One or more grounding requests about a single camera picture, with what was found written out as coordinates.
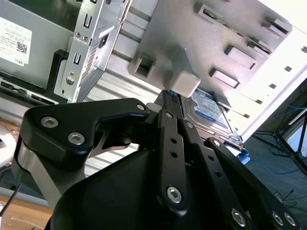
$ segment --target tripod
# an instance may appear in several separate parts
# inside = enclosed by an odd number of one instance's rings
[[[283,135],[289,130],[291,129],[293,126],[295,126],[298,122],[301,121],[301,119],[304,119],[304,123],[303,123],[303,129],[301,132],[301,137],[299,140],[299,145],[298,145],[298,149],[297,151],[293,150],[292,147],[286,142],[286,140],[283,138]],[[274,149],[277,149],[280,152],[285,153],[286,155],[278,155],[278,154],[274,154],[276,156],[281,156],[281,157],[288,157],[291,158],[295,164],[298,166],[298,168],[302,171],[303,174],[305,174],[307,176],[307,165],[304,163],[304,161],[300,158],[300,154],[302,152],[302,147],[303,147],[303,142],[304,142],[304,136],[305,136],[305,131],[306,131],[306,127],[307,127],[307,111],[302,114],[302,116],[300,116],[295,122],[293,122],[291,125],[287,125],[286,127],[284,127],[283,129],[279,130],[279,131],[275,131],[275,132],[270,132],[270,131],[256,131],[252,137],[254,137],[255,139],[261,141],[264,144],[267,144],[271,147],[273,147]],[[275,140],[276,143],[277,141],[280,142],[280,147],[277,145],[272,144],[269,141],[264,140],[263,138],[260,138],[258,135],[267,135],[267,136],[272,136]]]

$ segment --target rectangular slot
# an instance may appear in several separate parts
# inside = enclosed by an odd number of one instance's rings
[[[144,58],[144,59],[142,59],[142,61],[139,65],[138,69],[136,70],[136,72],[138,74],[141,74],[144,77],[147,77],[152,64],[153,64],[152,60]]]
[[[287,35],[289,31],[292,30],[292,27],[290,24],[285,24],[277,18],[268,18],[268,21],[272,23],[272,25],[274,25],[277,29],[279,29],[285,35]]]
[[[38,96],[36,96],[36,95],[34,95],[34,94],[31,95],[31,98],[34,99],[34,100],[36,100],[36,101],[43,102],[43,103],[45,103],[45,104],[54,104],[53,102],[48,101],[48,100],[46,100],[46,99],[44,99],[44,98],[38,97]]]
[[[250,70],[252,70],[257,64],[255,59],[233,46],[229,46],[226,49],[225,54]]]
[[[144,55],[143,53],[140,53],[137,64],[135,66],[135,73],[148,78],[155,68],[155,62],[156,61],[154,59]]]
[[[90,26],[91,26],[91,22],[92,22],[92,16],[90,16],[90,15],[88,15],[88,14],[86,14],[85,15],[85,19],[84,19],[84,22],[83,22],[83,26],[85,27],[85,28],[90,28]]]
[[[261,57],[268,57],[270,56],[271,52],[268,51],[268,49],[266,49],[263,44],[262,41],[258,42],[258,44],[256,42],[248,42],[248,47],[252,48],[253,50],[255,50]]]
[[[204,4],[201,4],[201,3],[195,4],[194,12],[196,12],[199,16],[201,16],[203,19],[205,19],[206,21],[212,24],[216,24],[220,22],[222,18],[222,16],[219,13],[215,12],[210,7]]]
[[[18,94],[22,95],[22,96],[26,96],[27,95],[27,91],[24,89],[19,89],[18,90]]]
[[[81,59],[81,55],[75,53],[74,57],[73,57],[73,62],[74,64],[78,65],[80,63],[80,59]]]
[[[14,86],[8,84],[8,83],[5,83],[5,82],[1,82],[1,86],[6,88],[6,89],[9,89],[9,90],[14,90]]]
[[[276,27],[275,24],[271,24],[269,22],[262,24],[262,27],[265,28],[276,39],[279,37],[285,37],[288,33],[287,32],[285,34],[285,31],[282,28]]]
[[[216,92],[213,92],[213,97],[215,99],[215,101],[220,104],[221,106],[223,106],[225,109],[231,109],[231,105],[229,103],[229,101],[227,100],[226,97],[221,96],[219,94],[217,94]]]
[[[109,34],[101,38],[98,48],[101,49],[106,45],[107,39],[109,38]]]
[[[218,79],[222,81],[223,83],[229,85],[231,88],[235,89],[240,84],[237,80],[227,76],[226,74],[222,73],[221,71],[218,71],[217,69],[213,68],[210,73],[210,77],[213,79]]]

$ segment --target silver metal plate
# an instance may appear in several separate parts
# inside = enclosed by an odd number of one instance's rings
[[[29,64],[19,66],[1,58],[0,70],[23,81],[46,88],[53,55],[60,49],[66,50],[73,32],[51,23],[8,0],[0,0],[0,6],[0,16],[2,18],[32,31]]]
[[[75,0],[9,1],[70,31],[74,31],[81,7],[81,3]]]
[[[209,75],[213,68],[240,83],[238,89],[244,86],[268,59],[253,46],[248,46],[254,39],[260,46],[267,45],[273,52],[291,32],[291,25],[280,15],[273,12],[257,0],[236,0],[232,2],[203,0],[206,9],[213,12],[213,18],[199,15],[195,0],[162,0],[142,37],[138,52],[129,66],[130,74],[160,88],[169,89],[172,78],[171,59],[178,47],[186,48],[193,70],[201,78],[199,88],[206,92],[217,92],[232,88]],[[276,18],[290,27],[283,36],[276,38],[263,27],[269,18]],[[255,60],[255,65],[246,68],[245,62],[240,63],[225,52],[229,47],[235,47]],[[150,76],[142,77],[135,74],[135,60],[138,54],[156,60],[155,70]]]
[[[82,2],[70,55],[60,84],[57,84],[60,86],[56,89],[58,95],[68,99],[68,102],[76,102],[81,83],[99,67],[104,55],[110,57],[104,44],[109,34],[122,23],[130,4],[129,0],[113,0],[110,3],[103,0]]]

